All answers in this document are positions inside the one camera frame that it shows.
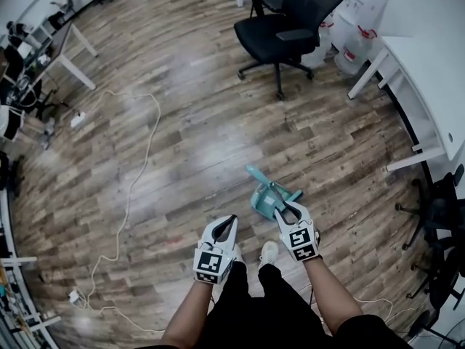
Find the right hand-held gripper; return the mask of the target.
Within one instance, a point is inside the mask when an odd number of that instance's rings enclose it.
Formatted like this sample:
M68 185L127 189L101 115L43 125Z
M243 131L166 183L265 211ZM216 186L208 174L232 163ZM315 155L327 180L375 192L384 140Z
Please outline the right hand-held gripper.
M307 208L294 201L283 202L283 205L283 210L275 207L275 220L282 233L280 240L284 243L291 257L297 262L320 257L318 230L313 227L296 227L296 224L313 225Z

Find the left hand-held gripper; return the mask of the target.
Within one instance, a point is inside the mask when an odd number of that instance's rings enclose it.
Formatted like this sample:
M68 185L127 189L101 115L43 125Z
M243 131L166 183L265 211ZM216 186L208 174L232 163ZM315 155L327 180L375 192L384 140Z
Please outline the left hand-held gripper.
M221 284L227 277L235 260L228 253L235 247L238 217L228 215L215 219L204 229L202 242L195 249L193 272L196 281Z

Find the person's left forearm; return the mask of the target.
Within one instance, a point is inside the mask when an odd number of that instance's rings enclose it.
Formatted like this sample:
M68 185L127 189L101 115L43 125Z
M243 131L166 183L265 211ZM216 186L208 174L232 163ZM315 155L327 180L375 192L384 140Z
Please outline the person's left forearm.
M161 338L161 345L192 349L203 331L213 285L194 281L189 292L170 320Z

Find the person's right forearm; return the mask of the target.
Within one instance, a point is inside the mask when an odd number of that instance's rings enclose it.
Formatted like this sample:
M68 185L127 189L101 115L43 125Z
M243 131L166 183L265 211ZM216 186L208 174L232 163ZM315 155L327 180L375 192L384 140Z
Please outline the person's right forearm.
M320 314L332 335L347 320L363 314L358 302L331 272L322 258L303 262Z

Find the teal dustpan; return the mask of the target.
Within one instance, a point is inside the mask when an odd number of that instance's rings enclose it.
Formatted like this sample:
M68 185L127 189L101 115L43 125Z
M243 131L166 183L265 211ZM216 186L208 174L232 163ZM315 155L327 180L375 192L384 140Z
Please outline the teal dustpan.
M259 169L252 165L246 166L247 172L259 182L252 193L251 207L268 220L275 219L275 209L283 211L283 197L274 181L269 180Z

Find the person's right white shoe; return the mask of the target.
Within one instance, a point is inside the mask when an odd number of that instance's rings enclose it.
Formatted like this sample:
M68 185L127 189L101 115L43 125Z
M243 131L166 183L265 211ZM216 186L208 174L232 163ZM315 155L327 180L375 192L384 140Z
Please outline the person's right white shoe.
M260 254L259 268L265 265L274 265L279 255L279 246L275 241L266 241Z

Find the person's black clothes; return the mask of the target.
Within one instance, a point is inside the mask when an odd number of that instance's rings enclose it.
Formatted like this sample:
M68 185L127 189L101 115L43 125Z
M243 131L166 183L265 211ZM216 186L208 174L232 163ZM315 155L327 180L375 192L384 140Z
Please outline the person's black clothes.
M370 314L345 321L332 335L320 311L311 309L277 267L263 266L258 277L264 296L252 297L246 264L232 264L192 349L412 349L381 318ZM177 348L160 341L138 349Z

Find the black floor stand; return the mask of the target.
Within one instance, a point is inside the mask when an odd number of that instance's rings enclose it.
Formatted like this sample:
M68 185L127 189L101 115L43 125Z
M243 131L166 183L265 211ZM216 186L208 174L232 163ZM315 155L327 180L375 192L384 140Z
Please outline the black floor stand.
M408 332L413 349L465 349L465 303L423 312Z

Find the clear water bottle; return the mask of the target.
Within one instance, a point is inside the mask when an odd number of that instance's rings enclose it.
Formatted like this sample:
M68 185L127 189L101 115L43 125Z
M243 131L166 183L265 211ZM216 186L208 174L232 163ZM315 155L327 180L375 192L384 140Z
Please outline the clear water bottle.
M329 15L320 24L318 29L319 46L312 53L302 56L301 64L311 69L319 68L325 65L325 58L328 51L331 49L330 29L333 26L332 17Z
M358 25L334 58L338 69L351 76L358 73L368 59L368 54L377 37L374 29L365 30Z

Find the black mesh headrest office chair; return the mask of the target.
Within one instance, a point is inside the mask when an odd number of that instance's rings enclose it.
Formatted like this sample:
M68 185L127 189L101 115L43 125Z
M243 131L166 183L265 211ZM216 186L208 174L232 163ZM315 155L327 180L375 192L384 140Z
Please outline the black mesh headrest office chair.
M309 80L313 79L310 68L301 64L302 56L320 46L319 27L343 0L282 0L279 12L266 15L260 0L252 0L257 16L234 24L236 36L242 47L254 58L254 62L238 70L238 78L262 65L275 69L276 96L284 99L280 65L300 69Z

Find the white shelving rack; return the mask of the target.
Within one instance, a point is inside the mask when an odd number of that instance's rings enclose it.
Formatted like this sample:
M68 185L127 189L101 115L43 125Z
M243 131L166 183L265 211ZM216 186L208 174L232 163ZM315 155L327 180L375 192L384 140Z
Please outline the white shelving rack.
M60 316L44 318L31 297L23 268L36 257L16 251L9 210L9 192L0 191L0 349L60 349L48 326Z

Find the dark desk with white legs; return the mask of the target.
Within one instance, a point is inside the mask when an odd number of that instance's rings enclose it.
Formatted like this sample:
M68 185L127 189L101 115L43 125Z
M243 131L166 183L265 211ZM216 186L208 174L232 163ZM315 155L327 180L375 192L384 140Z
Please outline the dark desk with white legs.
M65 53L65 47L71 34L77 38L77 40L93 57L98 56L95 48L71 20L64 24L59 31L51 36L51 38L36 51L32 59L24 64L23 70L26 73L31 73L33 75L32 85L35 85L44 76L44 74L47 71L50 71L56 64L61 64L82 84L91 90L96 89L94 82L76 65L74 65L69 56Z

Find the white water dispenser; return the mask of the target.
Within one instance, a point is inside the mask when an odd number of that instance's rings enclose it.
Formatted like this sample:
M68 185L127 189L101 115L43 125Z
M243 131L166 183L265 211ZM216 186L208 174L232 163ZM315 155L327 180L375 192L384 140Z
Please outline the white water dispenser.
M333 11L330 28L331 43L338 50L356 34L358 27L374 29L375 21L385 5L385 0L343 0Z

